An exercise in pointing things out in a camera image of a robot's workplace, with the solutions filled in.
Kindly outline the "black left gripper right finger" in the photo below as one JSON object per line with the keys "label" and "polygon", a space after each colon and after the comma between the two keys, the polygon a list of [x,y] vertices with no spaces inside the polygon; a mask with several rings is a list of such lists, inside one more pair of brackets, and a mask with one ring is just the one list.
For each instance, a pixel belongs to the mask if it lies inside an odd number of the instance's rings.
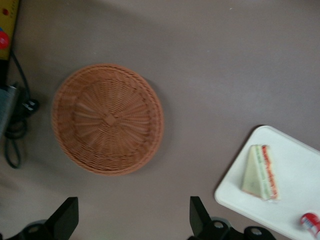
{"label": "black left gripper right finger", "polygon": [[195,240],[228,240],[230,224],[220,217],[210,217],[199,196],[189,201],[189,223]]}

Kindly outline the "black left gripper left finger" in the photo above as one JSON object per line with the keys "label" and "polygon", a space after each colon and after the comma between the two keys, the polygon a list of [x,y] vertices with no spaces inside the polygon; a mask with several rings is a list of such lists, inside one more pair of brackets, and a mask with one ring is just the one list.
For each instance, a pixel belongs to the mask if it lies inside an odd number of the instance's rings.
{"label": "black left gripper left finger", "polygon": [[25,240],[69,240],[79,223],[78,197],[68,197],[44,222],[23,230]]}

